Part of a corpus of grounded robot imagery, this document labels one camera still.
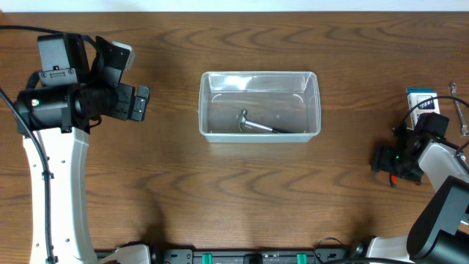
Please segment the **red handled pliers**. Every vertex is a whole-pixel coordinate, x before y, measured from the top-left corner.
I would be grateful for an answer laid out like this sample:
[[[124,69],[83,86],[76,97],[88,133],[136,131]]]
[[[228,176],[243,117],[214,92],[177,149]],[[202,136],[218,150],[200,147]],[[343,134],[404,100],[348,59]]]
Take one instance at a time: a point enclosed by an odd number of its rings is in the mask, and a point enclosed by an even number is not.
[[[392,188],[396,188],[396,177],[394,175],[389,176],[389,182]]]

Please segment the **small claw hammer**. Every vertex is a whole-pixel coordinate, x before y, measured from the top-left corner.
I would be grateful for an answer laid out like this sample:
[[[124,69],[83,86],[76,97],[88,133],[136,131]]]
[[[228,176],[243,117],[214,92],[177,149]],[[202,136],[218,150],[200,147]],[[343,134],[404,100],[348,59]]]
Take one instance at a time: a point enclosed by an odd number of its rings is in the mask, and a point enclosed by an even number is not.
[[[244,128],[249,128],[249,129],[254,129],[258,131],[264,131],[268,133],[292,133],[291,131],[284,130],[281,128],[276,128],[276,127],[271,127],[268,125],[264,125],[262,123],[254,122],[251,120],[248,120],[246,118],[248,113],[247,109],[242,109],[240,112],[240,116],[238,117],[238,128],[240,131],[243,131]]]

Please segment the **clear plastic container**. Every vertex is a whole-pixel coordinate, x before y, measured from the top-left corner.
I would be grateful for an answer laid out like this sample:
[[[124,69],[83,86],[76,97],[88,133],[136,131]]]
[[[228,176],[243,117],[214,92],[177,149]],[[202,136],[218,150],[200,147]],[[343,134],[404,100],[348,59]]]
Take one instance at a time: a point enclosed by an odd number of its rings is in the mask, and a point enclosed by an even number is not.
[[[292,133],[238,128],[248,120]],[[311,71],[213,71],[202,75],[199,131],[212,143],[306,143],[321,131],[317,75]]]

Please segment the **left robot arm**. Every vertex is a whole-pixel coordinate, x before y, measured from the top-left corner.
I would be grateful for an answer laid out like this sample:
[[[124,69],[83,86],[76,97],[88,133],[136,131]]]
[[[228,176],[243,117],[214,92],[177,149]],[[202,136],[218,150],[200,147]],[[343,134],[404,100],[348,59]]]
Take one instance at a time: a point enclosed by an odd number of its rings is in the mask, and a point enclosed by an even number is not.
[[[32,263],[149,263],[148,245],[97,253],[89,233],[85,169],[103,117],[141,122],[146,86],[123,84],[133,48],[73,33],[37,39],[41,64],[15,102],[32,181]]]

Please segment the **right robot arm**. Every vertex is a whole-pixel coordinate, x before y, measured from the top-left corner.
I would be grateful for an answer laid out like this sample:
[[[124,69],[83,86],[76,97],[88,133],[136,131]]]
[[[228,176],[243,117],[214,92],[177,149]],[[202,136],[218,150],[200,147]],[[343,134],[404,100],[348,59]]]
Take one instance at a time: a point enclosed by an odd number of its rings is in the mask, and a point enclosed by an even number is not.
[[[351,257],[369,263],[380,259],[403,263],[467,263],[468,165],[457,146],[445,139],[448,118],[431,112],[421,115],[414,129],[399,126],[396,145],[377,147],[373,172],[387,172],[394,185],[398,177],[420,183],[427,175],[435,195],[406,235],[372,237],[358,242]]]

